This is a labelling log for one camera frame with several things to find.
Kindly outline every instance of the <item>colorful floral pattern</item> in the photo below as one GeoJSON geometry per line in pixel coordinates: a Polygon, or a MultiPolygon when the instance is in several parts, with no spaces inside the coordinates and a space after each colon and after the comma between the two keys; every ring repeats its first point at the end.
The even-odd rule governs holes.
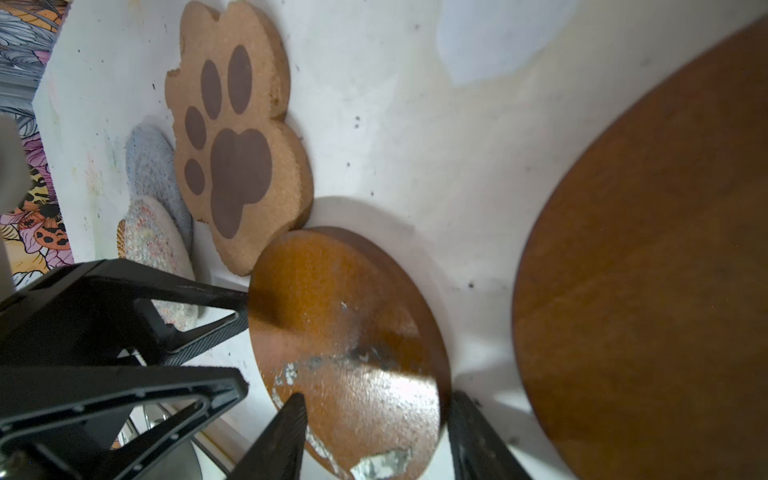
{"type": "MultiPolygon", "coordinates": [[[[0,74],[39,81],[66,11],[64,0],[0,0],[0,74]]],[[[73,259],[31,102],[0,94],[0,112],[16,119],[32,182],[18,206],[0,215],[0,233],[20,289],[73,259]]]]}
{"type": "Polygon", "coordinates": [[[3,240],[17,288],[51,268],[73,263],[40,134],[27,137],[22,143],[32,189],[15,210],[0,215],[3,240]]]}

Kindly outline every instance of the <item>gray object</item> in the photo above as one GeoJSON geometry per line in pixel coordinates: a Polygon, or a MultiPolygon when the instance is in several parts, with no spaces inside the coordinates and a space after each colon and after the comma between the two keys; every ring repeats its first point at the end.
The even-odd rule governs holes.
{"type": "Polygon", "coordinates": [[[174,219],[187,253],[191,253],[192,215],[176,183],[174,151],[170,144],[159,128],[141,123],[128,136],[125,149],[131,200],[144,195],[157,199],[174,219]]]}

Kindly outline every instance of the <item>worn coaster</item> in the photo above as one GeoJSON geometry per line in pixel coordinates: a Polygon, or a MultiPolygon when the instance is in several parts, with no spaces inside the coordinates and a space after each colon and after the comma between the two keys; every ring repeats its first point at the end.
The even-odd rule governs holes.
{"type": "Polygon", "coordinates": [[[435,318],[400,266],[340,228],[262,252],[249,330],[276,407],[305,396],[307,450],[342,479],[415,479],[445,420],[451,376],[435,318]]]}
{"type": "MultiPolygon", "coordinates": [[[[170,214],[152,197],[139,197],[124,221],[125,258],[194,280],[192,263],[170,214]]],[[[152,300],[165,323],[185,332],[197,325],[196,305],[152,300]]]]}
{"type": "Polygon", "coordinates": [[[181,198],[174,170],[174,151],[159,128],[139,124],[125,142],[125,171],[131,199],[153,197],[179,229],[187,253],[192,251],[192,216],[181,198]]]}
{"type": "Polygon", "coordinates": [[[180,68],[165,81],[179,189],[227,268],[247,275],[273,238],[306,221],[313,199],[306,153],[283,123],[288,62],[272,22],[245,2],[221,16],[190,2],[180,31],[180,68]]]}

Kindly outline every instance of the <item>brown paw print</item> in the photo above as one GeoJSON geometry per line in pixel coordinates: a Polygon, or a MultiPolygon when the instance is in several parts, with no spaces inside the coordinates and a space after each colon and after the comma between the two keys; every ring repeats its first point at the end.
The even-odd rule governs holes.
{"type": "Polygon", "coordinates": [[[224,264],[247,275],[273,238],[306,221],[313,199],[306,153],[283,123],[288,62],[272,22],[245,2],[221,16],[191,2],[180,30],[181,65],[165,81],[176,178],[224,264]]]}

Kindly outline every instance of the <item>round wooden coaster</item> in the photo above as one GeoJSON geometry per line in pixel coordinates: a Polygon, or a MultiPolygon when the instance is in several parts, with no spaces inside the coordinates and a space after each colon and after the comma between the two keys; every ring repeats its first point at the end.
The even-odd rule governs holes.
{"type": "Polygon", "coordinates": [[[583,480],[768,478],[768,20],[666,80],[547,203],[515,353],[583,480]]]}
{"type": "Polygon", "coordinates": [[[249,315],[264,385],[278,407],[305,395],[307,448],[323,466],[343,479],[421,475],[450,368],[429,307],[392,258],[339,228],[286,233],[253,269],[249,315]]]}

